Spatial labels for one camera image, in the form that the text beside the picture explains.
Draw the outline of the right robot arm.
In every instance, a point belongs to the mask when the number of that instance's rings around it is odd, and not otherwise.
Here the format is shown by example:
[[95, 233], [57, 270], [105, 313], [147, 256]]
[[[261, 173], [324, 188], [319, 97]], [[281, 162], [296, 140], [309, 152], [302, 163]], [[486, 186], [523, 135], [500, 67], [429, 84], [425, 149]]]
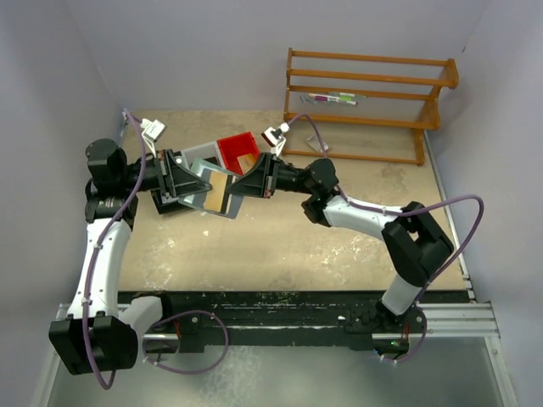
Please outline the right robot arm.
[[263, 153], [227, 187], [232, 195], [253, 198], [270, 198], [276, 190], [306, 194], [301, 207], [314, 224], [357, 231], [384, 243], [396, 275], [379, 307], [390, 316], [404, 315], [453, 253], [451, 240], [420, 203], [387, 209], [344, 197], [327, 158], [301, 169]]

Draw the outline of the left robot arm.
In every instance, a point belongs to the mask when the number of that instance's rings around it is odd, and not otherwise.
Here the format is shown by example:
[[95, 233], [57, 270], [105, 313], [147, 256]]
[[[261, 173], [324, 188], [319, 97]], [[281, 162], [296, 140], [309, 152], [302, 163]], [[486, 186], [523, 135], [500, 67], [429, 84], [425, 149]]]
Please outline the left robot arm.
[[87, 249], [76, 294], [64, 318], [53, 321], [48, 337], [67, 371], [82, 374], [132, 368], [144, 333], [172, 314], [163, 293], [136, 296], [118, 308], [120, 270], [137, 214], [137, 193], [151, 192], [170, 206], [183, 197], [208, 192], [211, 184], [185, 169], [170, 149], [129, 163], [113, 140], [86, 148], [91, 178], [87, 198]]

